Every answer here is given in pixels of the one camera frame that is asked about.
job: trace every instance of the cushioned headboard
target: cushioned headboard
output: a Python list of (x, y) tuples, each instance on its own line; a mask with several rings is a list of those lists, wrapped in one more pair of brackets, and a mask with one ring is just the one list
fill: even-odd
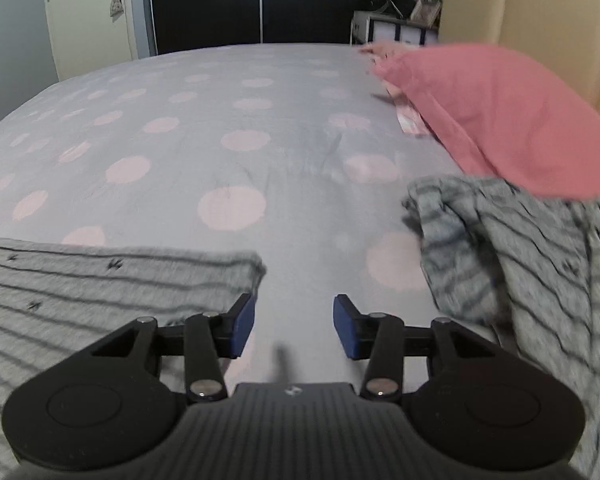
[(440, 41), (524, 52), (600, 112), (600, 0), (444, 0)]

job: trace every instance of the polka dot bedsheet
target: polka dot bedsheet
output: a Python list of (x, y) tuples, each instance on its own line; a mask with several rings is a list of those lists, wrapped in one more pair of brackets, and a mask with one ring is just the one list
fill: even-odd
[[(357, 385), (333, 297), (428, 325), (400, 202), (418, 177), (459, 173), (432, 137), (402, 132), (368, 64), (349, 46), (231, 46), (53, 85), (0, 122), (0, 237), (255, 250), (268, 272), (228, 385)], [(426, 380), (407, 367), (407, 386)]]

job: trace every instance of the striped fabric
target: striped fabric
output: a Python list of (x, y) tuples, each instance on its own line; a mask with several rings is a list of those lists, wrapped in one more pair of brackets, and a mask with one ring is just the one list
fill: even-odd
[[(264, 275), (253, 253), (103, 249), (0, 239), (0, 410), (14, 388), (138, 316), (223, 312)], [(165, 364), (162, 379), (182, 384)], [(0, 429), (0, 478), (15, 466)]]
[(438, 308), (512, 328), (570, 387), (587, 424), (571, 464), (600, 480), (600, 200), (538, 200), (497, 178), (425, 178), (404, 202)]

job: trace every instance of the white wall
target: white wall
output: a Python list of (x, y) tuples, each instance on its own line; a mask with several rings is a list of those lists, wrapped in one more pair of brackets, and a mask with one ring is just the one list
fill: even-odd
[(0, 120), (56, 82), (44, 0), (0, 0)]

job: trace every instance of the pink pillow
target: pink pillow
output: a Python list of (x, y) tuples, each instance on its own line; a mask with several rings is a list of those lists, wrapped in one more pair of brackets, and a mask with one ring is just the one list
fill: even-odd
[(600, 196), (600, 115), (531, 58), (493, 45), (441, 45), (372, 71), (404, 92), (463, 171), (541, 196)]

